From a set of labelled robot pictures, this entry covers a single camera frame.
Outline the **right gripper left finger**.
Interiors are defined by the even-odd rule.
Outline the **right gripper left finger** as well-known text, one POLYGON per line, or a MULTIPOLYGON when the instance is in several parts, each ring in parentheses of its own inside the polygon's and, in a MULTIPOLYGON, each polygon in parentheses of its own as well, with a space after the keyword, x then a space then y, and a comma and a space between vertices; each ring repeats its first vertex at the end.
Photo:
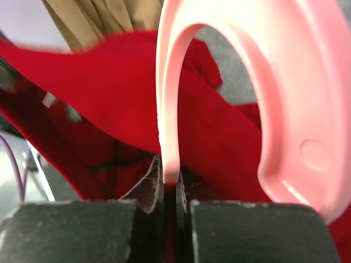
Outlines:
POLYGON ((164 262, 164 186, 159 156, 153 158, 147 173, 122 199, 137 206, 128 262, 164 262))

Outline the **pink plastic hanger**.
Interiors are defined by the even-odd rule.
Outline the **pink plastic hanger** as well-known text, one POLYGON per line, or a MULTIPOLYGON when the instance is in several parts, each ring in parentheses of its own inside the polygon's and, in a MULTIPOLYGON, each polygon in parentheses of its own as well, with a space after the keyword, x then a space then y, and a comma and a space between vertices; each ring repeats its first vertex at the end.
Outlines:
POLYGON ((165 1, 156 48, 163 182, 180 172, 179 77, 203 27, 240 55, 262 125, 258 180, 274 202, 313 207, 331 223, 350 204, 350 29, 336 1, 165 1))

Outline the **red garment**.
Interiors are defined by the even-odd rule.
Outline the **red garment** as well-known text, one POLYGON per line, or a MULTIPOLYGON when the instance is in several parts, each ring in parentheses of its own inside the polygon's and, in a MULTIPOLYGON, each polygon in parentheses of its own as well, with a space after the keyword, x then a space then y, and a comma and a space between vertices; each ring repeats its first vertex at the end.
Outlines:
MULTIPOLYGON (((33 219, 24 218, 33 205, 21 208, 2 227, 3 262, 128 262, 137 206, 122 197, 155 156, 162 165, 157 38, 129 32, 74 53, 1 41, 1 65, 15 78, 14 91, 1 90, 1 114, 81 198, 37 205, 33 219)), ((219 198, 190 202, 194 262, 349 260, 350 207, 329 224, 309 205, 272 201, 257 174, 259 107, 227 103, 221 83, 206 44, 192 39, 178 87, 180 170, 219 198)), ((163 182, 162 165, 165 262, 177 262, 177 183, 163 182)))

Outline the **tan skirt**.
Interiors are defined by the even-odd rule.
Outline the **tan skirt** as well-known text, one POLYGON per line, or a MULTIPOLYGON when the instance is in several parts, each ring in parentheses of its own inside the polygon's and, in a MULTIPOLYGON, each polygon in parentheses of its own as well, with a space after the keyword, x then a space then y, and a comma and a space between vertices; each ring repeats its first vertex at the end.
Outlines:
POLYGON ((46 0, 42 2, 70 50, 84 50, 111 34, 158 28, 160 0, 46 0))

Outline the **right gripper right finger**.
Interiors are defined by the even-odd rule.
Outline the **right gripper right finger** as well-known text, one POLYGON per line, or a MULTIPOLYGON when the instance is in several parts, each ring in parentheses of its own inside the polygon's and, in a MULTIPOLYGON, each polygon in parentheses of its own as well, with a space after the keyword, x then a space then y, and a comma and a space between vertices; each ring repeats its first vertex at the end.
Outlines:
POLYGON ((194 262, 190 214, 190 202, 194 199, 212 201, 219 198, 214 194, 208 183, 190 169, 181 167, 176 186, 177 261, 179 263, 194 262))

